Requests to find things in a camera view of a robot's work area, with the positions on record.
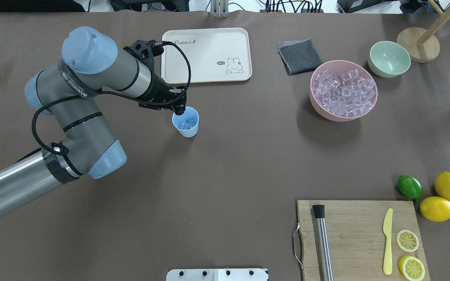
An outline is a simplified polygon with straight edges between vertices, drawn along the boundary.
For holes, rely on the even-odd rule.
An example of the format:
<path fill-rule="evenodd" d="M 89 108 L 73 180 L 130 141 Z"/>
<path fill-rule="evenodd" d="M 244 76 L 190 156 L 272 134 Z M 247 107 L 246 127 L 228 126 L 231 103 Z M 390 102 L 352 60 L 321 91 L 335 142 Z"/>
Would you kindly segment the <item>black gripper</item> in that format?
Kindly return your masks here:
<path fill-rule="evenodd" d="M 140 96 L 135 97 L 140 107 L 152 110 L 186 110 L 187 86 L 173 88 L 169 86 L 160 75 L 155 72 L 155 57 L 164 52 L 164 46 L 175 47 L 184 60 L 187 57 L 177 44 L 170 41 L 143 41 L 137 40 L 131 46 L 123 49 L 132 55 L 139 63 L 145 65 L 150 71 L 150 83 L 148 89 Z"/>

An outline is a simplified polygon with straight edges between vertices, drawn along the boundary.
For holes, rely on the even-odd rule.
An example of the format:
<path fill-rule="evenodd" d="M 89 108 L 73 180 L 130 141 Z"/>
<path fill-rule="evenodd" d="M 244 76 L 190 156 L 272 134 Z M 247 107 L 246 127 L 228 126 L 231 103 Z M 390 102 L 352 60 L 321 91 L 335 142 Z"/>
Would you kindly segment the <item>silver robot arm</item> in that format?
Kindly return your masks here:
<path fill-rule="evenodd" d="M 95 97 L 111 94 L 152 110 L 186 109 L 183 87 L 172 87 L 154 70 L 154 58 L 169 41 L 138 40 L 119 47 L 93 27 L 72 30 L 61 58 L 25 86 L 36 109 L 31 130 L 39 148 L 0 171 L 0 217 L 78 180 L 98 179 L 119 169 L 127 155 Z"/>

